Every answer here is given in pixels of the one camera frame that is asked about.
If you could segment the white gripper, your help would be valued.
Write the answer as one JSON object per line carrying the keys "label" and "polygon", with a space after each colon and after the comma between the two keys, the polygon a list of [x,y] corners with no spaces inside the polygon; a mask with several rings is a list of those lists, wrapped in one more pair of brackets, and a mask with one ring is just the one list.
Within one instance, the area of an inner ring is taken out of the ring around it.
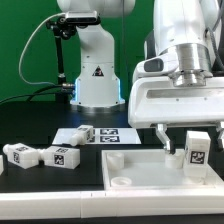
{"label": "white gripper", "polygon": [[169,77],[138,79],[132,86],[128,122],[136,129],[156,126],[164,150],[175,154],[167,126],[216,124],[219,149],[224,151],[224,78],[209,78],[206,86],[174,87]]}

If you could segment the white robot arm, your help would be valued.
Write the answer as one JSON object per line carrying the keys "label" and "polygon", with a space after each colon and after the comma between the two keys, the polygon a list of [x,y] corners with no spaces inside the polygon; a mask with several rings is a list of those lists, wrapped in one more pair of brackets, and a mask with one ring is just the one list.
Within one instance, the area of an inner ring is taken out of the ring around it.
{"label": "white robot arm", "polygon": [[[122,104],[114,73],[114,39],[100,25],[102,17],[132,12],[135,0],[57,0],[65,22],[77,27],[81,73],[71,104],[87,111]],[[218,0],[155,0],[153,55],[132,75],[128,123],[154,128],[165,149],[166,130],[174,126],[221,125],[224,122],[224,77],[213,75],[222,21]]]}

